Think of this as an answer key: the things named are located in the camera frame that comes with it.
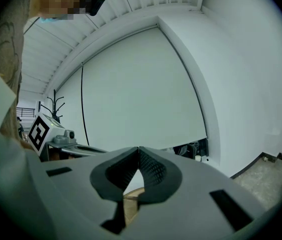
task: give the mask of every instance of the concrete floor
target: concrete floor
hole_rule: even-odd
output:
[[[234,181],[251,192],[269,210],[282,200],[282,160],[277,159],[273,163],[260,158]]]

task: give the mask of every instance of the railing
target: railing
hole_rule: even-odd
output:
[[[16,116],[18,117],[28,117],[35,118],[35,109],[34,108],[25,108],[25,107],[17,107],[16,108]]]

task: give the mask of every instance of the person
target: person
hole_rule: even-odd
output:
[[[19,133],[19,137],[21,138],[21,140],[26,140],[27,137],[26,137],[26,134],[25,134],[25,130],[23,129],[22,124],[20,123],[21,122],[20,117],[17,117],[16,120],[17,120],[17,123],[18,123],[17,131]]]
[[[33,17],[61,18],[65,14],[79,13],[80,8],[89,10],[91,0],[10,0],[0,13],[0,76],[16,94],[5,115],[0,132],[6,137],[20,141],[24,148],[31,145],[20,140],[16,107],[22,82],[22,52],[24,26]]]

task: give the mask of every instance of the coat rack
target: coat rack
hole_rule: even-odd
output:
[[[58,109],[56,109],[56,107],[57,107],[57,101],[60,100],[60,99],[63,99],[64,97],[60,97],[56,100],[56,90],[53,90],[53,99],[51,99],[50,97],[47,97],[47,98],[52,101],[52,111],[50,109],[48,109],[46,106],[43,106],[43,105],[41,105],[41,106],[44,107],[45,109],[49,110],[51,115],[52,115],[52,118],[60,124],[60,118],[63,117],[63,115],[57,116],[57,112],[66,103],[63,102],[63,104]]]

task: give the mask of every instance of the white ceiling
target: white ceiling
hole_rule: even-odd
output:
[[[20,96],[41,100],[51,89],[58,88],[60,82],[54,80],[58,75],[69,74],[65,71],[69,60],[83,50],[92,34],[102,36],[110,22],[118,26],[119,21],[125,24],[124,15],[142,12],[144,17],[164,6],[180,4],[200,10],[202,0],[105,0],[96,16],[80,14],[74,20],[48,23],[30,19],[24,27]]]

